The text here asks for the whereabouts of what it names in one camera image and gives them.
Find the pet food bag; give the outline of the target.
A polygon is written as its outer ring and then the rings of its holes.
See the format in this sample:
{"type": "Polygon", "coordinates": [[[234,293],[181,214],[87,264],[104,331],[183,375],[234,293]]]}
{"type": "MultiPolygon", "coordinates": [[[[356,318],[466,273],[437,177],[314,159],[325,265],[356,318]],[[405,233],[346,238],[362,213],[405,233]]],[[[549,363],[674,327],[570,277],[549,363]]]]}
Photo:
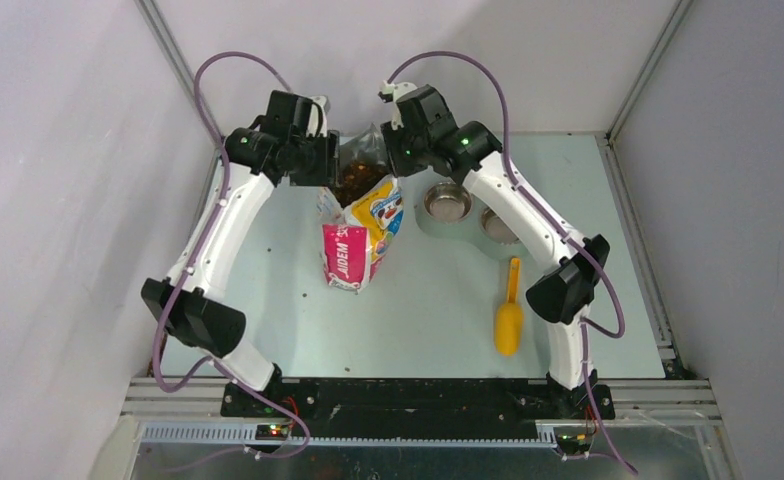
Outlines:
{"type": "Polygon", "coordinates": [[[339,183],[318,196],[321,259],[327,284],[360,292],[371,282],[404,217],[381,130],[369,126],[339,150],[339,183]]]}

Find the yellow plastic scoop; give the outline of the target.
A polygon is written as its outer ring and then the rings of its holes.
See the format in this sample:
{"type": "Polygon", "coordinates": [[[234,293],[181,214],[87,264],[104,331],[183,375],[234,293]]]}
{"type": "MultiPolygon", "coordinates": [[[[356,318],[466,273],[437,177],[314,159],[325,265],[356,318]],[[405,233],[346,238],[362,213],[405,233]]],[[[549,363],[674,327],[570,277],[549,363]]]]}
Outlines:
{"type": "Polygon", "coordinates": [[[525,315],[518,303],[520,273],[521,260],[512,257],[508,264],[505,300],[496,310],[493,328],[494,347],[504,356],[515,355],[521,341],[525,315]]]}

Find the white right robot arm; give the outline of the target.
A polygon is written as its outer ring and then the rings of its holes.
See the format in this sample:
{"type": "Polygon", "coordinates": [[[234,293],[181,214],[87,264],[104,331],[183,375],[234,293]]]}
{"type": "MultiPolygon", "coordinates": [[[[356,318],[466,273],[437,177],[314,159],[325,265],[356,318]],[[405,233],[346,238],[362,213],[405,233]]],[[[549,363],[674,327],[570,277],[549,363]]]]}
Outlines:
{"type": "Polygon", "coordinates": [[[381,126],[392,172],[426,169],[452,180],[489,207],[520,240],[543,272],[525,293],[546,323],[547,377],[553,411],[574,418],[590,403],[582,384],[581,319],[589,313],[610,251],[602,235],[586,237],[563,219],[518,171],[501,141],[482,123],[456,122],[433,86],[385,83],[379,98],[392,106],[381,126]]]}

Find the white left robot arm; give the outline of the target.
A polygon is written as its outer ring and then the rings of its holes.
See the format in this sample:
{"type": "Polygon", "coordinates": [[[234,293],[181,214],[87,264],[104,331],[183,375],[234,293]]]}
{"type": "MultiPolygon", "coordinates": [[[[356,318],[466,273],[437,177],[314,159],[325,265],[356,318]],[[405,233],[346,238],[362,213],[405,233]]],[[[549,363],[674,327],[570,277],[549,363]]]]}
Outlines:
{"type": "Polygon", "coordinates": [[[340,180],[340,134],[328,126],[330,102],[273,91],[267,110],[223,140],[218,186],[177,262],[141,295],[165,334],[199,350],[248,387],[246,404],[272,416],[284,403],[271,380],[275,363],[254,346],[243,312],[225,304],[238,251],[262,206],[283,180],[292,186],[333,186],[340,180]]]}

